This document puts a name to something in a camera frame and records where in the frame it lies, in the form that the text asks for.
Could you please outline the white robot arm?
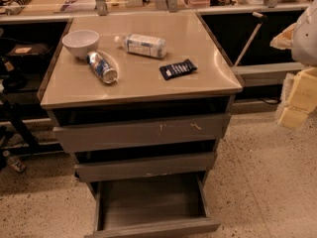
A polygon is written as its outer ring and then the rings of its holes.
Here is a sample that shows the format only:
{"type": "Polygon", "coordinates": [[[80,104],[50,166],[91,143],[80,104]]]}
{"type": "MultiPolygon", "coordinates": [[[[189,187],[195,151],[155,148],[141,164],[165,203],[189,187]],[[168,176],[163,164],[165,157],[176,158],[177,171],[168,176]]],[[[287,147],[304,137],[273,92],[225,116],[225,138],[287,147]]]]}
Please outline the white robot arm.
{"type": "Polygon", "coordinates": [[[291,50],[292,58],[304,65],[283,81],[281,102],[276,109],[277,124],[298,128],[317,107],[317,0],[269,43],[279,50],[291,50]]]}

